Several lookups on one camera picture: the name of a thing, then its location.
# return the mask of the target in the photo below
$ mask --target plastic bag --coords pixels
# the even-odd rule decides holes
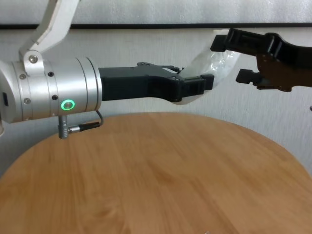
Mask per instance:
[[[240,53],[228,51],[213,52],[210,46],[213,43],[216,35],[226,35],[228,30],[214,30],[212,40],[199,53],[189,66],[180,72],[180,76],[184,79],[192,79],[204,74],[214,75],[214,85],[216,87],[234,68]]]

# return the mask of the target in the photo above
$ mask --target screw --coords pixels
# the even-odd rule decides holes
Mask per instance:
[[[36,56],[36,55],[31,55],[31,56],[29,56],[29,61],[31,62],[31,63],[36,63],[36,62],[38,62],[38,57]]]
[[[19,78],[20,79],[26,79],[26,75],[25,74],[20,74]]]
[[[24,99],[24,103],[27,105],[27,104],[29,104],[30,103],[30,99],[29,98],[25,98]]]

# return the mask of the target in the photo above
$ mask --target round wooden tabletop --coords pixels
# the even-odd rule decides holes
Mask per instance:
[[[0,234],[208,232],[311,234],[311,177],[249,129],[156,113],[52,136],[0,180]]]

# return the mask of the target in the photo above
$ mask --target black cable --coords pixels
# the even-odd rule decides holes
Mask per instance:
[[[99,123],[99,125],[102,126],[104,123],[104,118],[103,118],[102,114],[100,113],[100,111],[96,110],[96,113],[99,116],[99,118],[101,119],[101,123]]]

